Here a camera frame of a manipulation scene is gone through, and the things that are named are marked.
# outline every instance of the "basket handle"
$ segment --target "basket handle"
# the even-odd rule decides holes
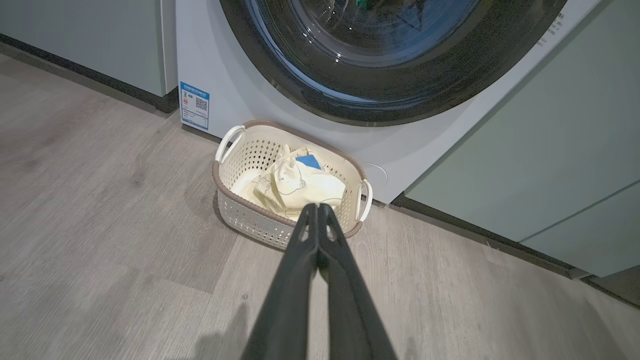
[[[362,210],[362,214],[360,214],[360,198],[362,197],[362,187],[367,188],[367,202],[364,205],[364,210]],[[364,219],[369,216],[369,211],[371,210],[371,203],[373,202],[373,189],[371,188],[371,184],[366,179],[363,179],[360,183],[360,187],[358,188],[358,200],[356,202],[356,216],[360,214],[359,217],[356,218],[356,221],[364,221]]]
[[[241,134],[234,141],[234,143],[231,144],[231,146],[229,147],[229,150],[227,150],[227,144],[229,143],[229,140],[231,140],[231,138],[234,137],[237,133],[241,133]],[[239,140],[242,138],[243,135],[244,135],[244,125],[234,126],[231,128],[231,130],[227,131],[227,133],[225,134],[225,137],[223,137],[222,141],[220,142],[220,146],[218,146],[218,150],[216,151],[216,161],[218,163],[222,164],[225,161],[227,156],[231,153],[231,150],[233,150],[234,147],[236,147],[236,144],[239,143]]]

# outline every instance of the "blue label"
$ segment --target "blue label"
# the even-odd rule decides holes
[[[209,129],[209,93],[180,82],[182,120],[201,129]]]

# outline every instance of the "washing machine door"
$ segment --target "washing machine door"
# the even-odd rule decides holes
[[[220,0],[245,53],[303,108],[358,126],[422,120],[475,96],[566,0]]]

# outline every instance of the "gray floor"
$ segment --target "gray floor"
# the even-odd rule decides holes
[[[282,253],[220,222],[217,145],[146,110],[0,54],[0,359],[241,351]],[[393,209],[350,246],[400,359],[640,356],[640,311]],[[316,277],[310,359],[326,305]]]

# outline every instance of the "brown basket rim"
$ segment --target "brown basket rim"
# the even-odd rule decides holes
[[[344,152],[336,149],[335,147],[324,143],[316,138],[313,138],[305,133],[301,133],[300,131],[297,131],[295,129],[292,129],[290,127],[278,124],[277,122],[273,122],[273,121],[266,121],[266,120],[253,120],[253,121],[249,121],[249,122],[245,122],[244,124],[244,128],[247,129],[249,127],[253,127],[253,126],[271,126],[271,127],[275,127],[276,129],[280,129],[282,131],[286,131],[292,135],[296,135],[299,138],[305,139],[309,142],[312,142],[318,146],[324,147],[325,149],[334,152],[335,154],[338,154],[339,156],[341,156],[342,158],[344,158],[345,160],[347,160],[348,162],[350,162],[353,167],[356,168],[356,170],[358,171],[358,174],[360,175],[360,179],[364,180],[366,179],[365,174],[364,174],[364,170],[362,170],[362,168],[360,167],[360,165],[353,159],[351,158],[351,156],[345,154]],[[288,218],[284,218],[281,217],[280,215],[277,215],[276,213],[272,213],[271,211],[268,211],[266,209],[261,208],[260,206],[243,199],[242,197],[240,197],[239,195],[234,194],[231,190],[229,190],[223,183],[222,180],[220,179],[220,163],[218,161],[213,161],[213,166],[211,168],[211,174],[213,175],[213,181],[216,183],[216,186],[218,187],[218,190],[223,192],[225,194],[225,196],[227,196],[229,199],[237,202],[238,204],[249,208],[250,210],[255,211],[256,213],[260,214],[260,215],[264,215],[265,217],[268,217],[272,220],[275,220],[277,222],[280,222],[283,225],[289,226],[289,227],[296,227],[296,222],[294,222],[291,219]],[[355,234],[357,234],[360,229],[362,228],[362,221],[358,221],[355,226],[349,230],[348,232],[344,233],[344,236],[346,238],[350,238],[352,236],[354,236]]]

